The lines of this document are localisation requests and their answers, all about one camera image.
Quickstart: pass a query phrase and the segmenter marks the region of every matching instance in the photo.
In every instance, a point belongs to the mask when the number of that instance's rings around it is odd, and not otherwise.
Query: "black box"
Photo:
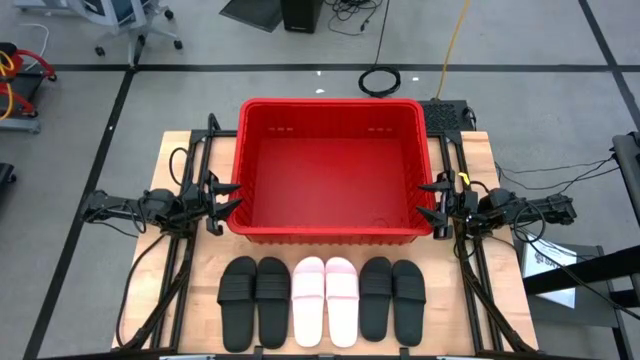
[[[445,131],[474,131],[475,114],[466,100],[418,101],[424,110],[427,134],[444,134]]]
[[[313,33],[323,0],[280,0],[284,28],[288,31]]]

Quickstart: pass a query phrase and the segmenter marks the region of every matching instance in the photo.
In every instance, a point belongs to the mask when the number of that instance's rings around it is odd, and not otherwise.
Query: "black floor tape line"
[[[440,72],[442,64],[380,64],[400,71]],[[127,64],[56,64],[57,71],[126,71]],[[137,72],[273,72],[273,71],[365,71],[371,64],[136,64]],[[450,64],[448,72],[490,73],[602,73],[615,69],[622,72],[639,72],[640,65],[531,65],[531,64]]]
[[[404,346],[422,341],[426,295],[422,272],[409,260],[393,265],[393,317],[396,339]]]
[[[25,349],[24,359],[35,359],[40,353],[40,347],[44,341],[47,328],[49,327],[49,322],[51,321],[51,316],[53,315],[53,310],[56,307],[60,291],[62,290],[62,285],[64,284],[64,278],[67,275],[69,265],[71,265],[71,259],[73,258],[73,253],[76,250],[76,245],[78,245],[78,239],[80,238],[80,231],[82,230],[83,225],[83,221],[80,218],[82,203],[84,202],[84,199],[86,199],[87,196],[96,189],[98,184],[98,179],[100,178],[102,167],[104,166],[105,159],[107,158],[107,152],[109,151],[113,134],[115,133],[118,125],[120,114],[122,113],[122,107],[124,106],[127,94],[129,93],[131,82],[133,81],[133,75],[133,71],[127,71],[122,79],[122,84],[120,85],[120,90],[118,90],[118,95],[116,96],[116,100],[113,104],[113,109],[109,115],[109,120],[107,121],[104,133],[102,134],[102,140],[100,140],[96,157],[93,161],[93,165],[91,166],[91,170],[89,171],[87,183],[82,191],[80,203],[78,204],[78,208],[76,209],[76,213],[73,217],[73,222],[71,223],[71,228],[69,229],[67,239],[65,240],[64,247],[62,248],[60,259],[58,260],[56,269],[53,272],[53,278],[49,284],[49,289],[47,289],[47,294],[44,297],[36,324],[33,327],[33,332],[31,333],[29,343]]]
[[[242,352],[253,339],[256,262],[235,258],[220,278],[218,304],[222,311],[222,342],[228,352]]]
[[[596,17],[591,10],[591,6],[589,6],[587,0],[579,0],[578,2],[580,3],[580,7],[582,8],[584,16],[587,18],[587,23],[589,23],[589,27],[593,32],[593,36],[596,38],[596,42],[600,47],[602,56],[604,56],[604,59],[607,61],[607,65],[612,68],[611,73],[613,75],[613,79],[616,82],[616,85],[618,86],[620,95],[624,100],[624,104],[627,106],[627,110],[629,111],[633,122],[636,124],[636,127],[640,129],[640,109],[638,108],[638,104],[636,103],[633,93],[629,89],[627,81],[620,71],[620,67],[618,66],[618,63],[613,56],[613,52],[611,51],[609,44],[607,44],[607,40],[604,38],[602,29],[600,29],[600,25],[598,24],[598,21],[596,20]]]
[[[367,261],[360,271],[360,334],[369,341],[387,336],[391,302],[391,262],[379,256]]]
[[[256,302],[260,343],[267,349],[277,349],[287,340],[291,275],[280,260],[266,257],[258,264]]]

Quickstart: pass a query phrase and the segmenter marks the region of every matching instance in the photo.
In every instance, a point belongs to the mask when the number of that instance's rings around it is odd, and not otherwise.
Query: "black cable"
[[[137,238],[138,237],[138,235],[130,234],[130,233],[126,232],[126,231],[120,230],[119,228],[117,228],[114,225],[111,225],[111,224],[103,222],[103,221],[94,221],[94,222],[89,223],[89,224],[97,224],[97,225],[108,226],[108,227],[112,228],[113,230],[119,232],[122,235],[129,236],[129,237],[132,237],[132,238]]]
[[[187,151],[187,149],[185,149],[183,147],[177,147],[177,148],[173,149],[173,151],[171,152],[171,155],[169,155],[169,174],[171,175],[171,179],[173,180],[174,183],[176,183],[178,186],[182,186],[180,181],[178,181],[178,179],[176,178],[175,174],[173,173],[173,156],[178,151],[183,151],[184,154],[187,155],[187,157],[189,157],[189,152]]]
[[[528,229],[525,229],[525,230],[527,230],[527,231],[522,230],[525,226],[527,226],[527,225],[526,225],[526,224],[525,224],[525,225],[522,225],[520,228],[518,228],[518,231],[519,231],[519,232],[521,232],[522,234],[524,234],[524,235],[526,236],[527,234],[530,234],[530,232],[528,231]],[[566,250],[564,250],[564,249],[559,248],[559,247],[558,247],[558,246],[556,246],[554,243],[552,243],[552,242],[548,242],[548,241],[543,241],[541,244],[542,244],[544,247],[547,247],[547,248],[550,248],[550,249],[556,250],[557,252],[559,252],[559,253],[561,253],[561,254],[563,254],[563,255],[571,256],[571,257],[575,257],[575,258],[578,258],[578,259],[582,259],[582,260],[584,260],[584,261],[591,260],[591,259],[593,259],[593,258],[596,258],[596,257],[597,257],[597,256],[595,256],[595,255],[578,255],[578,254],[575,254],[575,253],[571,253],[571,252],[568,252],[568,251],[566,251]]]
[[[487,194],[489,193],[489,188],[487,187],[487,185],[483,184],[480,181],[472,180],[472,181],[469,181],[469,184],[470,185],[480,185],[480,186],[482,186],[484,188],[484,191],[486,191]]]
[[[121,230],[118,227],[116,227],[115,225],[111,225],[111,224],[109,224],[107,222],[104,222],[104,221],[93,221],[93,219],[97,218],[98,215],[100,215],[101,213],[103,213],[103,212],[105,212],[107,210],[116,209],[116,208],[120,208],[120,207],[122,207],[122,208],[129,207],[129,212],[131,213],[131,221],[133,222],[133,226],[135,226],[135,228],[136,228],[136,230],[138,230],[138,232],[144,233],[144,232],[147,231],[146,221],[143,221],[142,229],[140,227],[138,227],[138,224],[136,223],[135,218],[134,218],[133,208],[127,202],[125,202],[124,204],[121,204],[121,205],[112,205],[112,206],[104,207],[104,208],[96,211],[95,213],[93,213],[90,217],[88,217],[85,220],[85,222],[88,223],[88,224],[97,224],[97,225],[108,226],[108,227],[112,228],[113,230],[121,233],[122,235],[133,237],[133,238],[137,238],[138,235],[134,235],[134,234],[128,233],[128,232],[126,232],[124,230]]]
[[[584,181],[584,180],[593,179],[593,178],[596,178],[596,177],[598,177],[598,176],[602,176],[602,175],[605,175],[605,174],[608,174],[608,173],[610,173],[610,172],[613,172],[613,171],[618,170],[618,169],[620,168],[619,166],[618,166],[618,167],[615,167],[615,168],[613,168],[613,169],[609,169],[609,170],[607,170],[607,171],[600,172],[600,173],[598,173],[598,174],[594,174],[594,175],[591,175],[591,176],[586,176],[586,175],[588,175],[588,174],[590,174],[590,173],[592,173],[592,172],[594,172],[594,171],[598,170],[598,169],[599,169],[599,168],[601,168],[604,164],[606,164],[608,161],[610,161],[610,160],[612,160],[612,159],[613,159],[613,158],[609,158],[609,159],[607,159],[607,160],[601,160],[601,161],[599,161],[600,165],[598,165],[597,167],[595,167],[595,168],[593,168],[593,169],[591,169],[591,170],[589,170],[589,171],[587,171],[587,172],[585,172],[585,173],[583,173],[583,174],[579,175],[578,177],[576,177],[576,178],[575,178],[575,179],[573,179],[573,180],[566,180],[566,181],[562,181],[562,182],[559,182],[559,183],[554,184],[554,185],[543,186],[543,187],[531,187],[531,186],[527,186],[527,185],[525,185],[525,184],[523,184],[523,183],[521,183],[521,182],[518,182],[518,181],[516,181],[516,180],[514,180],[514,179],[512,179],[512,178],[510,178],[510,177],[508,177],[508,176],[504,173],[504,170],[502,169],[502,167],[500,166],[500,164],[498,164],[498,163],[496,162],[496,163],[495,163],[495,165],[496,165],[496,168],[498,169],[498,178],[499,178],[499,179],[501,179],[501,178],[505,178],[505,179],[506,179],[506,180],[508,180],[509,182],[512,182],[512,183],[514,183],[514,184],[516,184],[516,185],[519,185],[519,186],[521,186],[522,188],[527,189],[527,190],[536,190],[536,191],[537,191],[537,190],[550,190],[550,189],[556,188],[556,187],[558,187],[558,186],[568,185],[568,186],[566,186],[564,189],[562,189],[561,191],[559,191],[559,192],[557,192],[557,193],[556,193],[556,194],[560,194],[560,193],[563,193],[564,191],[566,191],[566,190],[569,188],[569,186],[573,185],[574,183],[576,183],[576,182],[578,182],[578,181]]]
[[[565,192],[565,191],[566,191],[566,190],[567,190],[571,185],[573,185],[576,181],[580,181],[580,179],[582,179],[582,178],[584,178],[585,176],[587,176],[587,175],[591,174],[592,172],[594,172],[594,171],[596,171],[596,170],[600,169],[604,164],[606,164],[606,163],[607,163],[607,161],[610,161],[610,160],[613,160],[613,155],[611,155],[611,157],[610,157],[609,159],[607,159],[607,160],[603,160],[603,161],[602,161],[602,163],[601,163],[600,165],[598,165],[598,166],[596,166],[595,168],[593,168],[593,169],[591,169],[591,170],[589,170],[589,171],[585,172],[585,173],[584,173],[584,174],[582,174],[582,175],[579,175],[578,177],[576,177],[575,179],[573,179],[572,181],[570,181],[570,182],[567,184],[567,186],[565,186],[565,187],[564,187],[564,189],[562,189],[562,190],[560,190],[560,191],[558,192],[558,194],[562,194],[562,193],[563,193],[563,192]]]
[[[505,244],[507,244],[507,245],[511,246],[511,247],[513,248],[513,250],[514,250],[514,251],[516,251],[516,252],[518,251],[518,250],[516,249],[516,246],[515,246],[515,245],[513,245],[513,243],[510,243],[509,241],[507,241],[507,240],[505,240],[505,239],[500,239],[500,238],[497,238],[497,237],[495,237],[495,236],[493,236],[493,235],[490,235],[489,237],[490,237],[490,238],[492,238],[493,240],[498,240],[498,241],[501,241],[501,242],[503,242],[503,243],[505,243]]]
[[[376,60],[373,62],[373,65],[371,66],[371,68],[365,71],[362,75],[360,75],[360,78],[358,79],[358,87],[360,88],[360,90],[365,94],[371,97],[376,97],[376,98],[383,98],[393,94],[394,92],[398,91],[398,89],[400,89],[400,85],[402,84],[402,80],[400,78],[400,71],[398,71],[398,69],[391,66],[378,66],[378,59],[380,59],[380,48],[382,47],[382,38],[384,36],[384,28],[387,24],[387,15],[389,15],[389,4],[391,4],[391,0],[387,0],[387,8],[384,12],[384,19],[382,20],[382,31],[380,32],[380,39],[378,40],[378,51],[376,52]],[[396,80],[393,86],[391,86],[386,90],[381,90],[381,91],[373,91],[368,89],[364,85],[364,79],[367,76],[369,76],[369,74],[372,74],[378,71],[386,72],[393,75],[393,77]]]
[[[518,213],[516,214],[516,217],[513,219],[513,232],[516,234],[516,238],[518,240],[522,241],[523,243],[531,244],[542,238],[542,236],[544,235],[544,232],[547,230],[547,221],[544,218],[544,213],[540,210],[539,207],[537,207],[534,203],[530,201],[524,200],[524,202],[527,206],[520,209],[520,211],[518,211]],[[533,211],[537,212],[538,215],[540,215],[540,221],[542,222],[542,227],[540,228],[540,232],[538,232],[538,235],[536,235],[533,238],[533,240],[529,240],[526,237],[524,238],[520,237],[520,232],[518,231],[518,228],[522,226],[518,223],[520,220],[520,216],[528,209],[533,209]]]
[[[129,204],[128,201],[124,202],[124,205],[126,207],[129,208],[129,215],[131,216],[131,222],[133,223],[133,226],[135,226],[136,230],[138,230],[138,233],[140,234],[144,234],[147,232],[147,219],[145,219],[144,217],[144,213],[142,212],[142,205],[140,203],[140,199],[138,199],[138,209],[140,209],[140,217],[142,217],[142,227],[138,227],[138,222],[136,221],[136,213],[135,211],[133,211],[133,207],[131,206],[131,204]]]
[[[581,166],[592,166],[592,165],[599,164],[601,162],[606,162],[606,161],[609,161],[609,160],[610,160],[610,158],[594,161],[592,163],[574,164],[574,165],[558,166],[558,167],[554,167],[554,168],[529,169],[529,170],[511,170],[511,169],[507,169],[505,167],[501,167],[501,168],[502,168],[503,171],[507,171],[507,172],[510,172],[512,174],[526,174],[526,173],[534,173],[534,172],[545,172],[545,171],[556,171],[556,170],[563,170],[563,169],[571,169],[571,168],[581,167]]]
[[[124,307],[127,304],[127,296],[129,295],[129,285],[131,284],[131,278],[133,277],[133,273],[136,270],[136,267],[138,267],[140,260],[142,260],[142,258],[145,255],[147,255],[149,251],[151,251],[154,247],[156,247],[156,245],[160,243],[160,240],[162,240],[165,236],[166,236],[165,234],[160,235],[159,238],[157,238],[154,242],[151,243],[151,245],[149,245],[149,247],[147,247],[142,253],[140,253],[140,256],[138,256],[136,261],[133,262],[133,265],[131,266],[131,270],[129,270],[129,274],[127,275],[127,280],[124,286],[124,293],[122,294],[122,301],[120,302],[118,319],[116,320],[116,341],[118,342],[118,345],[120,347],[124,346],[124,343],[122,342],[122,337],[120,336],[120,323],[122,322],[122,314],[124,313]]]
[[[464,241],[462,241],[460,244],[458,243],[458,241],[456,240],[456,242],[453,244],[453,256],[455,256],[457,259],[460,259],[462,261],[467,261],[469,259],[471,259],[471,257],[473,255],[475,255],[475,253],[478,251],[478,244],[482,241],[482,238],[480,237],[474,237],[471,238],[471,244],[473,245],[471,247],[471,252],[467,254],[466,257],[461,258],[460,257],[460,249],[458,248],[460,245],[464,244],[466,246],[466,243]]]
[[[360,36],[362,35],[367,24],[369,23],[369,19],[371,19],[373,14],[376,13],[376,10],[378,10],[378,7],[382,4],[382,1],[384,0],[380,0],[380,2],[378,3],[376,3],[373,0],[336,0],[333,3],[330,3],[329,1],[325,0],[324,3],[327,5],[330,5],[331,10],[333,10],[334,12],[334,15],[327,22],[327,28],[329,28],[330,31],[333,31],[335,33],[342,34],[342,35]],[[331,23],[333,22],[333,20],[338,19],[341,22],[347,21],[351,19],[351,17],[355,13],[360,12],[360,10],[372,10],[372,11],[371,13],[369,13],[369,16],[367,16],[367,18],[360,25],[359,33],[349,33],[346,31],[334,29],[331,26]]]

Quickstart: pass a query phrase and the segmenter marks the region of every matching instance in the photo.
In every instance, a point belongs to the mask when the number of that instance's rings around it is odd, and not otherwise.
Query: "wooden tabletop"
[[[462,135],[470,178],[482,181],[489,188],[498,187],[499,182],[487,133],[465,132]],[[169,154],[176,147],[186,148],[189,136],[190,132],[188,131],[165,132],[151,182],[151,189],[166,188],[174,193],[179,192],[179,187],[171,180],[169,175]],[[228,183],[231,179],[235,143],[235,138],[215,138],[213,140],[209,169],[223,183]],[[196,156],[196,164],[200,163],[201,148],[202,146],[198,149],[199,154]],[[455,162],[456,154],[452,145],[449,146],[449,151],[453,161],[452,165],[455,168],[457,167]],[[431,170],[435,179],[436,175],[442,171],[442,156],[439,144],[435,139],[429,139],[429,154],[431,157]],[[182,177],[181,172],[184,160],[185,157],[180,153],[175,156],[174,169],[178,179]],[[196,166],[194,179],[198,176],[197,168],[198,166]],[[484,194],[481,189],[477,190],[480,191],[481,196]],[[503,240],[512,241],[508,227],[494,232],[494,235]],[[140,235],[135,258],[157,237],[158,231],[155,228],[151,228],[146,234]],[[145,256],[132,278],[121,327],[125,342],[142,325],[158,301],[168,245],[169,241],[167,239]],[[496,305],[524,341],[537,348],[529,306],[513,248],[493,239],[487,239],[484,245]],[[471,355],[474,351],[464,298],[463,281],[459,262],[454,257],[452,249],[453,240],[435,241],[431,236],[419,237],[413,243],[401,246],[256,245],[249,242],[245,237],[232,233],[226,226],[223,236],[213,236],[206,231],[205,223],[201,221],[189,281],[179,351],[181,353],[226,353],[222,345],[221,314],[216,297],[222,272],[227,264],[238,256],[248,255],[254,258],[256,262],[266,256],[275,256],[287,264],[291,271],[300,260],[312,255],[319,256],[325,261],[332,256],[342,256],[349,259],[358,270],[368,259],[383,255],[392,262],[398,259],[409,259],[420,267],[424,275],[427,295],[424,314],[424,335],[420,345],[411,348],[410,353],[412,355]],[[383,341],[372,343],[360,337],[353,347],[347,349],[337,348],[331,343],[326,311],[325,306],[323,338],[318,346],[303,348],[296,344],[293,338],[293,326],[290,316],[289,337],[283,347],[277,350],[265,349],[265,353],[398,354],[398,349],[401,345],[395,339],[391,311],[389,312],[387,337]],[[478,312],[483,326],[484,347],[490,349],[491,341],[486,322],[486,313],[479,302]],[[173,316],[174,309],[172,305],[166,314],[165,331],[163,331],[162,339],[163,345],[169,343]],[[254,330],[253,345],[259,345],[257,310]]]

